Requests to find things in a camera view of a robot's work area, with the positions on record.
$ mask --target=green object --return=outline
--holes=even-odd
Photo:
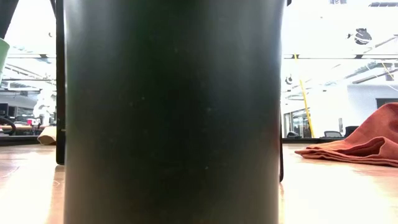
[[[5,40],[0,38],[0,83],[2,80],[2,70],[4,69],[4,65],[6,64],[6,58],[9,49],[10,45],[7,44]]]

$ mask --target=yellow pole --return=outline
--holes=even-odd
[[[296,63],[297,63],[297,55],[296,55],[296,54],[294,54],[294,60],[295,60]],[[304,98],[305,112],[306,112],[306,114],[307,114],[308,123],[309,123],[309,125],[310,125],[311,137],[314,138],[315,136],[314,136],[314,134],[313,134],[310,112],[308,111],[308,106],[307,106],[307,92],[305,91],[304,84],[303,84],[303,81],[301,80],[301,78],[300,78],[300,86],[301,86],[301,91],[302,91],[302,93],[303,93],[303,98]]]

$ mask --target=orange cloth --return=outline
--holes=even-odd
[[[380,107],[344,140],[315,144],[296,153],[307,159],[398,167],[398,103]]]

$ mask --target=desk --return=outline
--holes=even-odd
[[[302,159],[285,144],[280,224],[398,223],[398,169]],[[0,147],[0,223],[62,223],[64,166],[54,146]]]

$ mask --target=dark green cylinder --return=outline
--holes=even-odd
[[[65,1],[65,223],[276,224],[283,7]]]

